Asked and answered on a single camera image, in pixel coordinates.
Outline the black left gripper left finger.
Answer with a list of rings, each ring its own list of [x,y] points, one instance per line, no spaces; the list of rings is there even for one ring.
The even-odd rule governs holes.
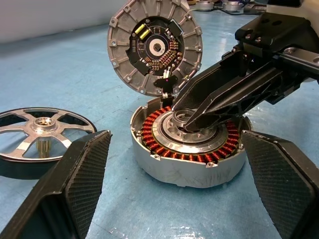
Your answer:
[[[0,239],[85,239],[102,193],[112,133],[88,134],[33,187]]]

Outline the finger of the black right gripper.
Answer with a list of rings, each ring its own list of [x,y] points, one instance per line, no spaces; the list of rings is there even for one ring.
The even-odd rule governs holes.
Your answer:
[[[244,51],[228,52],[219,62],[191,78],[182,88],[172,107],[197,109],[215,90],[235,79],[243,77],[248,70],[249,55]]]
[[[265,64],[245,77],[234,77],[216,83],[200,101],[194,114],[184,125],[187,131],[222,124],[249,111],[262,101],[276,104],[300,87],[302,74]]]

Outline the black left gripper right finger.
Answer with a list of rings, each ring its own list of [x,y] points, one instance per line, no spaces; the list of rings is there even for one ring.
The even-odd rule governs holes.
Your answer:
[[[282,239],[319,239],[319,168],[291,141],[244,130],[259,197]]]

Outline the silver spoked rotor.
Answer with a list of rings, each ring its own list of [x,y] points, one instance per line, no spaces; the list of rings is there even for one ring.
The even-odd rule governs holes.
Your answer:
[[[77,113],[58,108],[19,108],[0,113],[0,135],[21,133],[24,139],[10,152],[0,152],[0,176],[39,179],[63,156],[52,150],[56,140],[64,149],[72,141],[66,130],[96,133],[94,124]]]

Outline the silver motor housing copper windings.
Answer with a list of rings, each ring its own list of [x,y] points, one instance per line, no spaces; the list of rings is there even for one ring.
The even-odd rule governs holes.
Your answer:
[[[171,108],[155,98],[131,118],[134,158],[146,173],[180,187],[210,188],[231,181],[240,172],[247,159],[240,135],[252,129],[247,117],[185,132],[172,116]]]

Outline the silver motor lid circuit board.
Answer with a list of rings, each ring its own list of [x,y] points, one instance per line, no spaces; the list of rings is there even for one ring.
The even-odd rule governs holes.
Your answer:
[[[201,68],[202,29],[186,0],[127,0],[111,18],[108,56],[132,90],[157,97],[159,78],[175,76],[178,93]]]

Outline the silver motor unit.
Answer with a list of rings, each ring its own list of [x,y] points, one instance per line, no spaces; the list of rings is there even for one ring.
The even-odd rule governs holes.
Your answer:
[[[212,0],[198,0],[196,3],[197,11],[213,11],[214,2]]]
[[[238,12],[242,8],[240,0],[222,0],[222,9],[228,12]]]

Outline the blue table cover sheet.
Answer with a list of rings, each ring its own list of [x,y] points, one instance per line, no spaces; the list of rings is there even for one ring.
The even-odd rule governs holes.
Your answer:
[[[236,44],[253,16],[194,12],[203,30],[204,70]],[[0,45],[0,112],[54,107],[87,117],[112,140],[103,191],[87,239],[281,239],[246,160],[220,187],[199,190],[155,180],[133,158],[130,118],[150,97],[127,87],[106,52],[107,25]],[[246,114],[256,131],[294,142],[319,167],[319,85],[304,83],[275,105]],[[0,176],[0,232],[37,180]]]

